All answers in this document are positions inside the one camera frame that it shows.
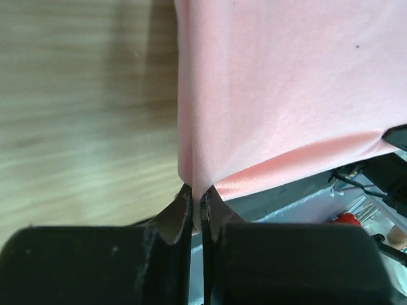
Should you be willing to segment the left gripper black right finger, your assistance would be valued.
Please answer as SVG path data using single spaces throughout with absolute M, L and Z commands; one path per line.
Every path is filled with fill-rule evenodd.
M 205 304 L 393 304 L 382 257 L 406 254 L 356 225 L 246 222 L 212 187 L 201 200 Z

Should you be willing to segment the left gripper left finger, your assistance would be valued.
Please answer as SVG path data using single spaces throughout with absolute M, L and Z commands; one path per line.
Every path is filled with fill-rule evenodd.
M 144 224 L 29 226 L 1 250 L 2 304 L 187 304 L 191 188 Z

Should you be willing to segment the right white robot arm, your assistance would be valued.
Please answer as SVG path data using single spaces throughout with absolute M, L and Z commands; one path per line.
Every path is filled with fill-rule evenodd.
M 406 152 L 406 125 L 387 130 L 382 140 Z M 362 172 L 387 195 L 385 204 L 406 217 L 406 160 L 395 152 L 384 154 L 368 159 Z

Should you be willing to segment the pink t shirt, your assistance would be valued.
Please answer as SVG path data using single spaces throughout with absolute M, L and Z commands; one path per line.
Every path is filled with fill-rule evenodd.
M 178 172 L 230 200 L 392 153 L 405 1 L 176 1 Z

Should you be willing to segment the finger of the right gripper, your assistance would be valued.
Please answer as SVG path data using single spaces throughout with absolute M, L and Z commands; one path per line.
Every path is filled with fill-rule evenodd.
M 407 151 L 407 124 L 388 129 L 382 140 L 402 151 Z

